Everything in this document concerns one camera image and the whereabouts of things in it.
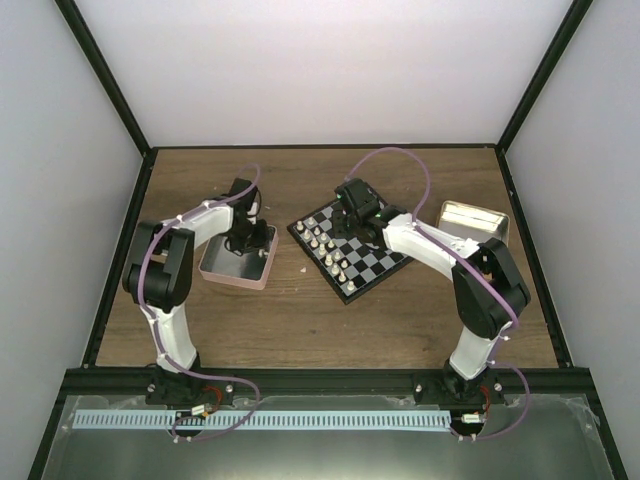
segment chessboard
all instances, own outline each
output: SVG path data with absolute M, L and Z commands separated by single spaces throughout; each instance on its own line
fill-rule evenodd
M 380 199 L 373 189 L 372 193 Z M 381 208 L 386 205 L 380 199 Z M 287 230 L 346 305 L 413 259 L 363 244 L 355 237 L 334 238 L 331 224 L 334 210 L 342 210 L 337 199 L 294 221 Z

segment cable tray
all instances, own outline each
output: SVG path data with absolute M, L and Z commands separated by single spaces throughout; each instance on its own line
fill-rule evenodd
M 166 430 L 176 421 L 176 411 L 78 410 L 76 430 Z M 186 419 L 178 430 L 223 430 L 245 415 L 221 410 L 205 420 Z M 448 411 L 258 411 L 238 430 L 397 430 L 448 432 Z

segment white wall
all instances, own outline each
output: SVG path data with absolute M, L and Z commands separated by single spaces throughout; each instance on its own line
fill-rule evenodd
M 0 477 L 78 366 L 140 156 L 51 0 L 0 2 Z
M 508 152 L 578 365 L 640 478 L 640 4 L 594 2 Z
M 79 0 L 152 145 L 497 142 L 570 0 Z

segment white panel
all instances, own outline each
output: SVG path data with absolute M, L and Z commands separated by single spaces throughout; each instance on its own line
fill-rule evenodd
M 509 151 L 578 365 L 640 478 L 640 3 L 594 2 Z
M 153 145 L 494 142 L 570 0 L 80 0 Z
M 140 156 L 51 0 L 0 2 L 0 477 L 80 363 Z

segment black chessboard frame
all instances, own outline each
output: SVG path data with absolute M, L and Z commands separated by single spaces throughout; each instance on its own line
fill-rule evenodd
M 370 186 L 368 186 L 368 188 L 380 201 L 381 208 L 387 206 L 384 199 L 382 199 L 373 188 Z M 342 206 L 340 202 L 334 199 L 304 217 L 295 220 L 287 226 L 287 230 L 298 245 L 300 245 L 304 253 L 306 253 L 316 267 L 318 267 L 320 273 L 322 273 L 324 279 L 336 292 L 336 295 L 340 297 L 340 300 L 342 300 L 345 305 L 348 305 L 389 278 L 402 267 L 408 265 L 413 258 L 403 255 L 402 253 L 392 252 L 391 250 L 380 250 L 370 244 L 363 244 L 355 237 L 335 239 L 333 237 L 333 228 L 331 227 L 330 212 L 341 209 Z M 309 218 L 314 219 L 313 225 L 308 223 Z M 302 236 L 304 231 L 298 232 L 296 229 L 298 221 L 303 223 L 305 229 L 313 230 L 315 226 L 318 226 L 323 233 L 326 233 L 327 236 L 335 242 L 335 247 L 326 248 L 328 249 L 327 252 L 330 253 L 339 250 L 343 254 L 343 259 L 349 264 L 348 267 L 344 269 L 347 279 L 343 283 L 340 283 L 336 280 L 336 277 L 331 274 L 330 268 L 322 261 L 323 257 L 318 254 L 317 248 L 312 249 L 309 243 L 305 241 Z M 353 292 L 349 292 L 347 289 L 349 281 L 353 281 L 355 284 L 355 290 Z

